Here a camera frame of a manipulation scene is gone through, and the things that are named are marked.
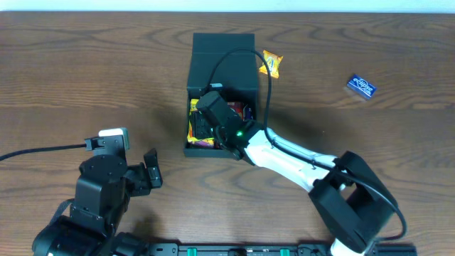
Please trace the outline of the red Hello Panda box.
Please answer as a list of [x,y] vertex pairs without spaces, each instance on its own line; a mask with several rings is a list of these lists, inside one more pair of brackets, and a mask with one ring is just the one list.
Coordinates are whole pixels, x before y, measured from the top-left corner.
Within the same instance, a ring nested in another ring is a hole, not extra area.
[[244,111],[245,104],[244,103],[242,103],[242,102],[229,102],[228,106],[234,112],[236,112],[240,116],[241,119],[245,118],[245,111]]

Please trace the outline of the black gift box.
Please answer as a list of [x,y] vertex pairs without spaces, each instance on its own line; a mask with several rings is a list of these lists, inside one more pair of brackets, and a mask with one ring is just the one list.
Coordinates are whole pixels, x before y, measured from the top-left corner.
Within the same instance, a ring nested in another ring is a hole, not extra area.
[[[221,83],[222,91],[210,91],[209,84]],[[189,158],[243,158],[249,140],[262,130],[257,120],[259,80],[255,37],[251,33],[194,33],[188,82],[188,111],[191,99],[198,99],[201,112],[213,128],[216,147],[191,146]],[[242,102],[252,109],[254,119],[241,119],[229,102]]]

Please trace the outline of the yellow green Pretz box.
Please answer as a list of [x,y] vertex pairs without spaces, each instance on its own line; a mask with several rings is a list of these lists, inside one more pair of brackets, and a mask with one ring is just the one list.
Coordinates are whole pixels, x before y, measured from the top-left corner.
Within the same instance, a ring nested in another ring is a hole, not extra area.
[[197,141],[188,141],[191,146],[198,147],[198,148],[207,148],[213,149],[216,147],[216,143],[214,139],[201,139]]

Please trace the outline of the small orange candy packet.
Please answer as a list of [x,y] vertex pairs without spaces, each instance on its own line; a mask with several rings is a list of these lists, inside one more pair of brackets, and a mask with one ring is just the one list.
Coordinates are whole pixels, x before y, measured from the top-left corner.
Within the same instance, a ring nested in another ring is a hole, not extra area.
[[279,66],[281,64],[283,56],[271,53],[267,50],[263,50],[263,58],[266,60],[266,64],[262,64],[259,68],[260,73],[268,74],[270,73],[272,78],[279,78]]

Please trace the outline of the yellow orange snack packet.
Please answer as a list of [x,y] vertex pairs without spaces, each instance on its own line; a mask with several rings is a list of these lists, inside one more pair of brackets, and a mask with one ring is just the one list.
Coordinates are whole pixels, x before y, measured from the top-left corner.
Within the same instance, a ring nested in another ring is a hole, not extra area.
[[188,134],[187,134],[187,142],[190,144],[194,144],[198,141],[196,136],[194,135],[194,128],[193,128],[193,113],[197,112],[196,104],[198,103],[198,99],[191,99],[189,103],[189,111],[188,111]]

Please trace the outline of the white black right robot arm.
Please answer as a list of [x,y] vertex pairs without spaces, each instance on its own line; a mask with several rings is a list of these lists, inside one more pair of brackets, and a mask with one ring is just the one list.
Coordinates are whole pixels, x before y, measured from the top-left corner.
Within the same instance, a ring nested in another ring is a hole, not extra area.
[[335,240],[332,255],[365,255],[397,201],[357,154],[319,154],[278,136],[255,120],[244,120],[221,95],[202,96],[196,109],[221,148],[237,160],[277,172],[303,188]]

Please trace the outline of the blue Eclipse mint box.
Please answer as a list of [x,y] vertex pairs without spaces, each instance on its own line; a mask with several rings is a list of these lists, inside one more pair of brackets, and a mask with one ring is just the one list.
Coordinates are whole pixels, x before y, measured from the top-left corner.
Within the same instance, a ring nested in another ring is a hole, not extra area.
[[377,90],[373,84],[356,74],[351,76],[347,83],[347,87],[367,100],[371,99]]

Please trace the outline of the dark blue chocolate bar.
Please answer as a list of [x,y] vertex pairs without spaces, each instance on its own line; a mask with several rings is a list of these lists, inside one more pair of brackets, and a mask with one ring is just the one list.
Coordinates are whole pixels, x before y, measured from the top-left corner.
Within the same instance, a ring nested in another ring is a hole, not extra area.
[[243,119],[249,120],[254,119],[252,109],[248,105],[243,108]]

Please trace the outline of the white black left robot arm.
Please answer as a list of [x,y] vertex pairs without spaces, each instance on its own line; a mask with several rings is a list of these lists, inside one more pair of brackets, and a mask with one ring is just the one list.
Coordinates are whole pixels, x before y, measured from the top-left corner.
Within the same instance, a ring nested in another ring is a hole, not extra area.
[[161,188],[155,149],[137,165],[119,154],[98,154],[80,165],[74,198],[59,205],[32,244],[34,255],[148,255],[146,242],[117,231],[131,198]]

